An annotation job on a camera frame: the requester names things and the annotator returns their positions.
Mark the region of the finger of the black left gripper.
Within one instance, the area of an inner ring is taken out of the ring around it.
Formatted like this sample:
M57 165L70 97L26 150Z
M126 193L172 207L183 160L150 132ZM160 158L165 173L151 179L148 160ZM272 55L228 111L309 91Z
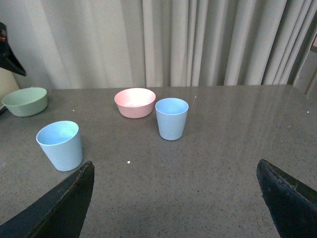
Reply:
M26 76L26 71L15 57L7 37L6 25L0 23L0 67L17 73L22 76Z

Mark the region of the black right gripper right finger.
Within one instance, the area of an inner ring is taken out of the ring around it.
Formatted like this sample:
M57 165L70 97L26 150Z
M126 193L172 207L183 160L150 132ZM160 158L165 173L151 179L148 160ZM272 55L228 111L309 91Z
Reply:
M257 179L274 225L282 238L317 236L317 192L261 159Z

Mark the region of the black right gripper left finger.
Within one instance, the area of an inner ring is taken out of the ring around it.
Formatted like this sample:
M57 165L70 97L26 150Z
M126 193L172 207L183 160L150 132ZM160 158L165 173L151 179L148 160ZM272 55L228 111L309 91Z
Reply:
M78 238L91 202L91 161L0 227L2 238Z

